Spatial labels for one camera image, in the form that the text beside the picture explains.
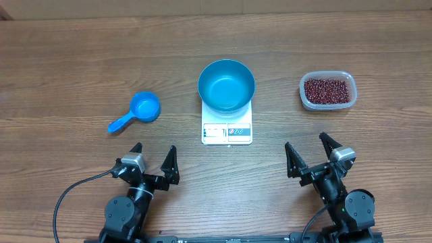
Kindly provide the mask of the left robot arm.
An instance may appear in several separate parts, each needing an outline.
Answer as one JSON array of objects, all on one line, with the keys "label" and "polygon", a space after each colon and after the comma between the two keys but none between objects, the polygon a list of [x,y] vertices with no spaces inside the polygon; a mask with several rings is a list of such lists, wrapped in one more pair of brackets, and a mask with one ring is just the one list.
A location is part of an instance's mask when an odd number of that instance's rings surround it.
[{"label": "left robot arm", "polygon": [[99,242],[144,242],[142,226],[156,190],[168,191],[180,181],[177,149],[174,145],[161,165],[163,175],[145,173],[146,163],[142,144],[137,143],[130,152],[116,159],[111,174],[129,184],[125,196],[112,198],[105,207],[105,224]]}]

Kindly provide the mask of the blue plastic scoop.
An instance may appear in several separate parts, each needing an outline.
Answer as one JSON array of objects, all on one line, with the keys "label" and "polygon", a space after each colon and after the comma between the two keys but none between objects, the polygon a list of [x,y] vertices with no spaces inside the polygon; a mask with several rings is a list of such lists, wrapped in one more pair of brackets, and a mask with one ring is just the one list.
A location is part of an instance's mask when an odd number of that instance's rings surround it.
[{"label": "blue plastic scoop", "polygon": [[150,91],[136,93],[130,102],[130,110],[123,117],[108,125],[107,131],[115,133],[123,129],[133,119],[153,122],[161,113],[161,104],[156,94]]}]

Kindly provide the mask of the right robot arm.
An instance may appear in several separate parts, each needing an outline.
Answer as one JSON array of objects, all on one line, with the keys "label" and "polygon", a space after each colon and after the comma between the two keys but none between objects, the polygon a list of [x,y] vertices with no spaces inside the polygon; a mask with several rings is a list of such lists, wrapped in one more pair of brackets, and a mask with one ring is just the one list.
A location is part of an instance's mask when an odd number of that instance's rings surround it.
[{"label": "right robot arm", "polygon": [[[324,207],[304,227],[298,242],[382,242],[381,234],[371,228],[375,225],[375,197],[367,190],[347,191],[342,179],[352,168],[356,152],[336,142],[327,133],[319,138],[327,155],[326,162],[309,167],[294,147],[287,142],[287,175],[299,178],[301,186],[313,185]],[[315,220],[327,212],[332,225],[321,232],[308,233]]]}]

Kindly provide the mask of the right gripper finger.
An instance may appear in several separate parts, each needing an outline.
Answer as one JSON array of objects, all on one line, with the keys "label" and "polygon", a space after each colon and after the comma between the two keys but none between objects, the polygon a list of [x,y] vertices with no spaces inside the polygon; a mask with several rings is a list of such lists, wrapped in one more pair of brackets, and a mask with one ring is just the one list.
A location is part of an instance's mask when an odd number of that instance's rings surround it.
[{"label": "right gripper finger", "polygon": [[340,143],[336,142],[332,137],[330,137],[326,132],[320,133],[319,138],[323,144],[328,158],[330,158],[330,155],[334,149],[340,148],[342,146]]},{"label": "right gripper finger", "polygon": [[285,151],[288,177],[296,178],[301,176],[301,172],[308,168],[307,164],[289,142],[285,144]]}]

